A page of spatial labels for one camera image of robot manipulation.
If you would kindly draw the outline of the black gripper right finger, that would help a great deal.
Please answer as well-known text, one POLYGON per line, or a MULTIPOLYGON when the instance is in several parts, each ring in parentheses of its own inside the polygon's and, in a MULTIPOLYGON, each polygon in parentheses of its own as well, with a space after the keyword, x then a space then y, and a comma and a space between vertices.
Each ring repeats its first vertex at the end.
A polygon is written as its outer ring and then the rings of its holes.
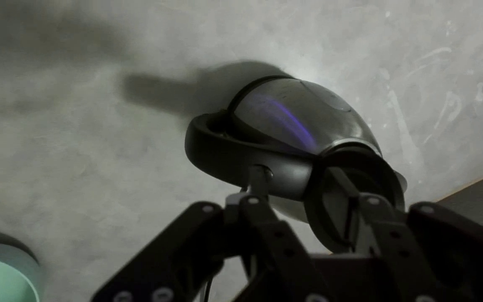
POLYGON ((347 206, 344 242, 383 263, 401 302, 483 302, 480 224, 426 202, 399 212, 339 169, 331 180, 347 206))

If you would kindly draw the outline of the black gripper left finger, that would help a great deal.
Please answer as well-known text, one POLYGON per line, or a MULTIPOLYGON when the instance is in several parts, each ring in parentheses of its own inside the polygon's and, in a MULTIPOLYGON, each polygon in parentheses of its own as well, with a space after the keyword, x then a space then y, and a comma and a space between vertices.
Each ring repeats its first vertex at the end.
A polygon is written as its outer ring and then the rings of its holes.
POLYGON ((205 299, 223 264, 238 258, 247 284, 235 302, 332 302, 309 254, 269 206, 272 174, 249 170, 223 206, 197 202, 116 273, 91 302, 205 299))

